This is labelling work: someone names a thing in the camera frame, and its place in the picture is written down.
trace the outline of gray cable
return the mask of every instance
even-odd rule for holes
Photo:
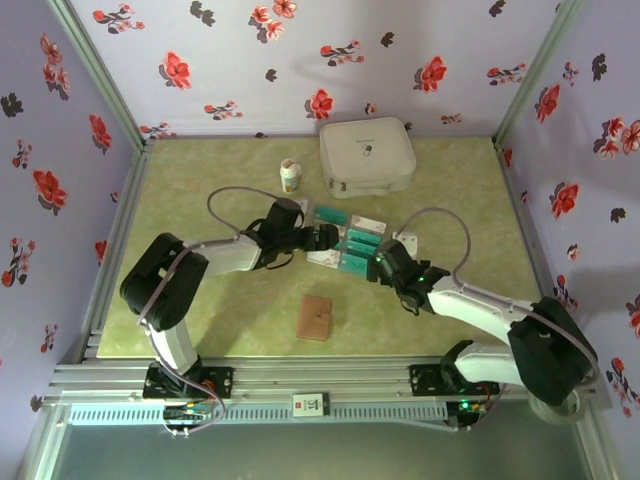
[[[422,209],[418,210],[417,212],[415,212],[413,215],[411,215],[407,219],[406,222],[404,222],[404,224],[398,229],[398,236],[404,231],[404,229],[407,227],[407,225],[409,225],[409,223],[411,223],[411,221],[415,217],[417,217],[418,215],[421,215],[423,213],[426,213],[426,212],[446,213],[447,215],[455,218],[456,221],[460,224],[460,226],[464,230],[464,235],[465,235],[465,237],[467,239],[467,248],[466,248],[466,251],[464,252],[464,256],[462,257],[462,260],[460,260],[460,262],[455,266],[455,268],[451,272],[451,278],[453,279],[453,282],[455,283],[455,285],[460,289],[460,291],[466,290],[468,292],[474,293],[475,295],[479,296],[482,299],[489,300],[489,301],[496,301],[496,302],[502,304],[502,306],[505,307],[505,308],[513,309],[513,310],[515,310],[515,311],[517,311],[519,313],[522,313],[523,315],[527,315],[527,316],[529,316],[531,318],[536,319],[537,321],[542,323],[544,326],[546,326],[550,330],[553,330],[554,332],[559,333],[560,335],[562,335],[574,347],[576,347],[580,351],[580,353],[582,353],[587,358],[587,360],[589,360],[589,363],[591,363],[591,368],[593,370],[593,375],[591,376],[590,379],[587,379],[585,382],[581,383],[580,385],[583,386],[583,387],[587,387],[589,385],[594,384],[598,380],[598,377],[600,376],[600,367],[598,366],[598,360],[591,353],[591,351],[589,351],[589,349],[587,347],[585,347],[580,342],[580,340],[578,340],[575,336],[571,335],[564,328],[561,328],[558,325],[556,325],[555,323],[547,320],[542,315],[539,315],[536,312],[533,312],[531,310],[527,310],[526,308],[523,308],[523,307],[520,307],[519,305],[516,305],[515,301],[513,299],[510,299],[510,298],[507,298],[507,297],[501,297],[500,295],[495,295],[495,294],[492,294],[491,292],[484,292],[482,290],[478,290],[476,288],[473,288],[470,285],[467,285],[466,283],[463,283],[462,281],[460,281],[458,279],[458,272],[463,267],[463,265],[465,263],[467,263],[467,260],[469,259],[469,255],[471,255],[471,233],[469,232],[469,227],[467,227],[467,224],[464,223],[464,220],[462,220],[462,218],[460,218],[458,215],[456,215],[451,210],[447,210],[446,208],[425,207],[425,208],[422,208]]]
[[[233,185],[231,187],[222,187],[219,188],[217,190],[214,190],[213,192],[211,192],[209,194],[209,196],[207,197],[207,210],[209,210],[209,213],[211,214],[211,216],[213,218],[215,218],[216,220],[218,220],[220,223],[226,225],[227,227],[229,227],[231,230],[233,230],[236,234],[236,236],[240,235],[240,229],[238,227],[236,227],[235,225],[227,222],[226,220],[223,220],[222,218],[220,218],[218,215],[216,215],[213,211],[213,208],[211,208],[211,199],[217,195],[218,193],[224,192],[226,190],[246,190],[248,192],[254,192],[254,193],[261,193],[262,195],[266,195],[267,197],[271,197],[274,199],[278,199],[277,195],[273,195],[272,193],[269,192],[265,192],[264,190],[260,190],[258,188],[252,188],[252,187],[244,187],[242,185]]]

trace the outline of box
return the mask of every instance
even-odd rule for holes
[[[404,190],[416,169],[404,125],[393,117],[324,126],[320,160],[325,184],[335,198]]]

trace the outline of box lid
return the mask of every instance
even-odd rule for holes
[[[332,123],[320,130],[320,142],[325,168],[339,182],[395,179],[416,168],[411,142],[397,118]]]

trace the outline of white label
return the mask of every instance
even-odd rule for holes
[[[305,393],[291,397],[294,417],[322,417],[325,411],[322,393]]]

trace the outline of floral wallpaper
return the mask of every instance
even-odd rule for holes
[[[134,150],[46,2],[2,15],[0,477],[15,478],[78,338]]]
[[[556,297],[596,348],[626,475],[640,468],[640,73],[634,0],[587,0],[505,139]],[[608,28],[615,28],[611,35]]]
[[[70,3],[143,136],[265,138],[371,116],[493,135],[558,1]]]

